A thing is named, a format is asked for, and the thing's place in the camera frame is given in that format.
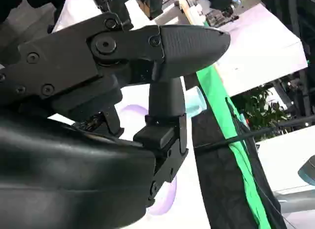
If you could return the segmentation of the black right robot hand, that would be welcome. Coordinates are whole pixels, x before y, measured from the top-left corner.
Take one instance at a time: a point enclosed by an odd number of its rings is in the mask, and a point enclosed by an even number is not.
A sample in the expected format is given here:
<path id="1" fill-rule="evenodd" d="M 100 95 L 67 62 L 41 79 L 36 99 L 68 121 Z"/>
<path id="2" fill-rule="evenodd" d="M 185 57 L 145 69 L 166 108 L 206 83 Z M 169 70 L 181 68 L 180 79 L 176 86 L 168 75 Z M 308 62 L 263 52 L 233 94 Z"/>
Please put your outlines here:
<path id="1" fill-rule="evenodd" d="M 0 71 L 0 226 L 117 229 L 141 219 L 187 154 L 181 77 L 231 37 L 199 25 L 133 29 L 125 3 L 19 46 Z"/>

